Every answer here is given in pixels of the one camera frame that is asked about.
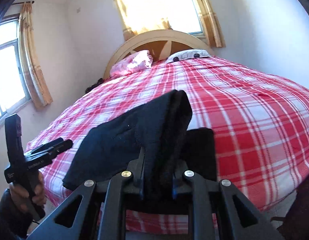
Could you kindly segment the person's left hand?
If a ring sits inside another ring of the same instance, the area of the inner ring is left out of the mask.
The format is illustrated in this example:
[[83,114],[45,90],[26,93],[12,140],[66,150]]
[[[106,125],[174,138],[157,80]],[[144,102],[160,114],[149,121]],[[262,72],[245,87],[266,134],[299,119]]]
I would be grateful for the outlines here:
[[[29,198],[28,191],[22,185],[10,183],[10,195],[13,203],[22,213],[29,213],[26,200]],[[44,190],[44,176],[38,172],[38,183],[34,189],[35,196],[32,198],[34,204],[43,207],[46,204],[46,195]]]

